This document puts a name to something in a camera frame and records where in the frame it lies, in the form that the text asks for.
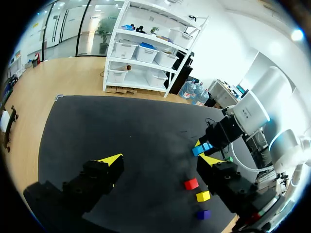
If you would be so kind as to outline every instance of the water bottle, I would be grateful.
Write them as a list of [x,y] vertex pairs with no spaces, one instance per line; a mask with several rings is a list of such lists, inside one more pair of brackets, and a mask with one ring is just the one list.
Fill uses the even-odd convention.
[[198,94],[194,97],[192,104],[204,105],[206,103],[206,101],[208,100],[208,98],[209,98],[209,95],[208,95],[208,92],[206,89],[204,92],[202,92],[201,94]]
[[194,84],[194,82],[194,80],[185,82],[184,85],[181,87],[178,95],[183,99],[189,99],[196,89],[196,85]]
[[196,89],[194,93],[190,96],[191,99],[194,99],[196,95],[202,94],[204,92],[203,83],[200,83],[200,84],[196,83],[195,85],[196,85]]

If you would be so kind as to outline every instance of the shelving unit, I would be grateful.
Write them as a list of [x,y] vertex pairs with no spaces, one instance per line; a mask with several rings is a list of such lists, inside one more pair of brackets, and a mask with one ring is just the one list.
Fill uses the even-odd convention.
[[[191,21],[187,14],[183,16],[182,13],[180,12],[181,11],[179,10],[165,8],[145,0],[126,0],[124,2],[123,7],[117,18],[115,27],[113,29],[108,47],[107,58],[105,63],[103,91],[106,90],[106,86],[131,87],[131,88],[164,92],[165,93],[164,97],[167,97],[179,72],[181,71],[187,58],[192,52],[195,42],[197,41],[202,30],[208,23],[208,17],[204,18],[204,23],[202,25],[198,25],[197,22]],[[197,34],[197,35],[193,38],[193,41],[191,45],[188,47],[188,49],[186,49],[178,45],[175,45],[174,43],[162,40],[153,35],[121,29],[121,26],[132,23],[137,24],[135,26],[139,26],[138,24],[141,23],[141,25],[144,26],[144,31],[146,33],[150,31],[149,28],[160,27],[162,31],[161,33],[159,33],[159,35],[165,37],[168,37],[170,29],[173,28],[175,29],[178,28],[179,30],[184,32],[189,28],[193,28],[193,31],[190,34],[191,35]],[[118,39],[120,38],[130,39],[135,42],[151,43],[152,45],[156,46],[158,50],[164,49],[170,50],[172,51],[173,54],[176,54],[176,52],[179,50],[180,52],[185,54],[185,58],[181,61],[180,66],[177,70],[174,70],[173,68],[160,66],[155,61],[153,61],[152,63],[138,61],[135,58],[135,55],[133,55],[131,59],[117,58],[115,57],[114,46],[115,42],[118,41]],[[111,63],[123,63],[123,64],[126,63],[133,65],[133,69],[126,74],[124,82],[122,83],[108,82],[107,80],[109,72],[108,68],[110,67]],[[148,67],[167,72],[167,75],[169,77],[168,88],[166,88],[165,86],[162,86],[160,88],[149,86],[145,78],[146,69]]]

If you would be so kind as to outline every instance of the office floor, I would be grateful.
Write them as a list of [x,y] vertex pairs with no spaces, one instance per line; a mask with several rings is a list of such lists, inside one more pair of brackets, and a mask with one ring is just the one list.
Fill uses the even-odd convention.
[[[18,192],[38,180],[38,153],[45,122],[58,94],[86,96],[120,96],[187,103],[177,95],[163,98],[160,92],[140,90],[135,96],[103,92],[100,73],[105,64],[104,57],[59,58],[27,69],[14,86],[6,103],[17,110],[19,118],[13,124],[10,138],[10,153],[5,153],[9,173]],[[230,232],[236,218],[224,232]]]

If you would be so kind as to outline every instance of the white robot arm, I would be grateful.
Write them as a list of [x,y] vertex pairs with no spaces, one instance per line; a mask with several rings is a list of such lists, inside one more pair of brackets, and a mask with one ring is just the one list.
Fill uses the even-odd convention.
[[[277,67],[270,67],[245,97],[232,108],[233,116],[240,129],[251,135],[267,122],[270,113],[292,94],[291,85],[285,74]],[[264,131],[269,145],[274,169],[281,173],[290,167],[311,159],[306,151],[311,148],[311,138],[297,137],[291,129],[282,132]]]

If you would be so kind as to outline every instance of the red object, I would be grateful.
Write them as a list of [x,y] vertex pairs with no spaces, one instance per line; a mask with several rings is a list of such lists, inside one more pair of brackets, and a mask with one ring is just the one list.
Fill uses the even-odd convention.
[[36,55],[38,55],[37,64],[40,64],[40,53],[39,53],[39,52],[36,52],[36,53],[35,53],[35,56],[36,56]]
[[196,178],[193,178],[189,181],[185,181],[184,185],[185,185],[186,190],[193,190],[193,189],[199,187],[199,183],[198,183]]

